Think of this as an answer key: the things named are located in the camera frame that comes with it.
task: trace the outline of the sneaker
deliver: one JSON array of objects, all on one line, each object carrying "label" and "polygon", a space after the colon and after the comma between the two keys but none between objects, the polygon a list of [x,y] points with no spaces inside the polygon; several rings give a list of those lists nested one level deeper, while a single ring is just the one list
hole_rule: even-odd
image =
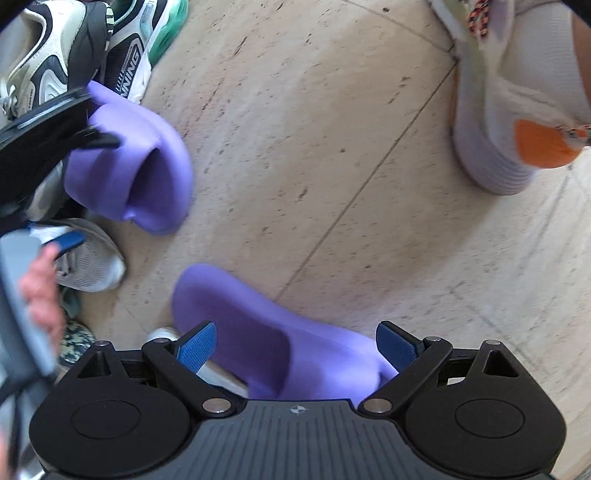
[{"label": "sneaker", "polygon": [[38,40],[0,79],[0,104],[9,120],[86,86],[105,59],[114,22],[103,2],[34,2],[21,15]]},{"label": "sneaker", "polygon": [[[156,338],[167,338],[174,342],[181,338],[181,334],[174,327],[161,327],[148,334],[146,342],[150,342]],[[246,384],[211,360],[205,362],[197,372],[197,376],[210,385],[223,387],[242,398],[248,398],[248,387]]]},{"label": "sneaker", "polygon": [[187,19],[188,0],[115,0],[115,29],[103,83],[139,103],[152,68]]},{"label": "sneaker", "polygon": [[123,256],[97,224],[70,218],[53,225],[33,225],[31,235],[46,243],[71,230],[84,232],[86,240],[56,260],[57,282],[87,292],[117,288],[125,274]]},{"label": "sneaker", "polygon": [[[549,47],[563,48],[564,52],[570,48],[570,58],[554,54],[558,50],[552,51],[553,68],[541,76],[545,77],[545,86],[542,81],[518,82],[518,76],[507,65],[511,57],[507,54],[523,57],[527,49],[542,57],[540,52],[545,46],[536,50],[531,36],[527,48],[521,51],[517,51],[521,44],[515,40],[516,34],[523,33],[522,20],[534,11],[537,16],[547,15],[544,12],[548,8],[564,8],[566,13],[561,23],[557,24],[558,20],[551,16],[553,27],[547,24],[538,27],[548,35],[550,27],[557,27],[560,41],[571,42],[567,7],[548,0],[430,0],[430,3],[454,39],[459,60],[450,123],[457,158],[468,176],[489,193],[512,195],[524,190],[542,168],[571,163],[591,138],[591,127],[581,125],[589,123],[580,114],[583,110],[580,106],[588,103],[582,87],[579,85],[571,95],[574,102],[565,101],[566,95],[560,93],[565,85],[568,93],[572,93],[577,88],[572,83],[580,80],[572,46],[552,43],[556,46]],[[554,64],[556,61],[567,62],[572,67],[569,73],[574,69],[574,74],[564,74],[563,65]],[[560,81],[547,88],[554,80],[550,76],[552,71],[562,72],[553,74]]]}]

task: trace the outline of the shoelace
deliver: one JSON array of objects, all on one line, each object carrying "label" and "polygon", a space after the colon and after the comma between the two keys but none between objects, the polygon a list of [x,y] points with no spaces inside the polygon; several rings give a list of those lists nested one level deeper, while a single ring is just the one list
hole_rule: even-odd
[{"label": "shoelace", "polygon": [[587,146],[591,145],[591,125],[579,125],[578,127],[567,127],[560,125],[556,127],[560,133],[571,140],[585,140]]},{"label": "shoelace", "polygon": [[76,248],[62,255],[56,262],[56,274],[59,279],[67,277],[75,269],[77,260]]},{"label": "shoelace", "polygon": [[0,97],[0,105],[2,105],[2,111],[9,120],[15,119],[18,115],[18,99],[16,95],[16,90],[17,88],[14,85],[11,85],[10,91],[6,92],[6,90],[4,89],[4,93],[6,93],[6,95]]},{"label": "shoelace", "polygon": [[491,0],[476,0],[476,5],[468,16],[468,29],[472,35],[480,35],[486,38],[488,35],[488,12],[491,9]]},{"label": "shoelace", "polygon": [[[476,0],[476,4],[468,16],[468,30],[472,35],[479,35],[480,38],[486,38],[488,35],[491,2],[492,0]],[[591,145],[591,125],[579,125],[578,127],[560,125],[556,127],[556,130],[570,140],[585,140],[586,145]]]}]

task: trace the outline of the running shoe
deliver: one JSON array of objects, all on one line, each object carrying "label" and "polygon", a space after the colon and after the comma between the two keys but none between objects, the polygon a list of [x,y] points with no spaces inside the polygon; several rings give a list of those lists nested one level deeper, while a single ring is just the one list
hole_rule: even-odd
[{"label": "running shoe", "polygon": [[108,4],[76,0],[34,2],[22,20],[38,40],[0,79],[0,104],[9,120],[86,86],[104,62],[114,24]]},{"label": "running shoe", "polygon": [[115,28],[101,82],[139,103],[152,68],[187,19],[188,0],[115,0]]},{"label": "running shoe", "polygon": [[[104,65],[114,24],[108,4],[76,0],[34,2],[17,20],[9,33],[13,38],[20,34],[22,42],[10,38],[8,45],[15,66],[8,67],[8,77],[0,72],[0,108],[5,115],[0,127],[70,89],[86,86]],[[67,198],[62,171],[60,163],[35,191],[27,209],[30,220],[50,218]]]},{"label": "running shoe", "polygon": [[591,145],[591,108],[568,7],[548,0],[428,1],[455,43],[452,140],[480,188],[519,193],[539,171],[566,166]]},{"label": "running shoe", "polygon": [[57,282],[74,290],[98,292],[117,288],[125,274],[119,249],[97,224],[70,218],[53,225],[34,225],[31,236],[49,242],[71,230],[85,234],[84,243],[56,260]]}]

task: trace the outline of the finger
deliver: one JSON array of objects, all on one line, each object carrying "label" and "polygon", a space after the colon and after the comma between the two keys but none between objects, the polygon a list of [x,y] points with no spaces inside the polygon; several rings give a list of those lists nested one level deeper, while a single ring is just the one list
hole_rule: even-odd
[{"label": "finger", "polygon": [[8,480],[8,448],[4,435],[0,435],[0,480]]},{"label": "finger", "polygon": [[45,275],[27,273],[19,282],[21,295],[26,301],[34,299],[46,299],[56,301],[58,296],[55,278]]},{"label": "finger", "polygon": [[56,269],[53,262],[55,261],[55,256],[59,253],[56,252],[56,249],[57,247],[53,244],[43,248],[39,256],[29,265],[28,271],[39,275],[55,275]]},{"label": "finger", "polygon": [[61,340],[64,338],[64,331],[66,330],[65,326],[52,330],[49,338],[50,338],[50,342],[51,342],[51,346],[53,348],[53,351],[56,353],[56,355],[60,354],[60,349],[61,349]]},{"label": "finger", "polygon": [[28,312],[31,320],[47,333],[61,329],[65,323],[61,308],[57,303],[46,299],[32,301],[29,304]]},{"label": "finger", "polygon": [[59,254],[60,247],[57,245],[57,243],[52,242],[41,249],[39,256],[53,263]]}]

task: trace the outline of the purple slide sandal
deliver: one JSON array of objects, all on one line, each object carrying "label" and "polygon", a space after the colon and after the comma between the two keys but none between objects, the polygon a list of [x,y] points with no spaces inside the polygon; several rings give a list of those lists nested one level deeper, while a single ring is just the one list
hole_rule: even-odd
[{"label": "purple slide sandal", "polygon": [[357,406],[396,374],[372,339],[289,312],[212,265],[185,270],[172,307],[181,333],[216,325],[212,360],[247,383],[249,398]]},{"label": "purple slide sandal", "polygon": [[183,223],[191,204],[193,172],[179,134],[148,109],[90,82],[99,108],[90,124],[122,139],[116,150],[75,150],[67,163],[67,194],[109,219],[132,220],[155,235]]}]

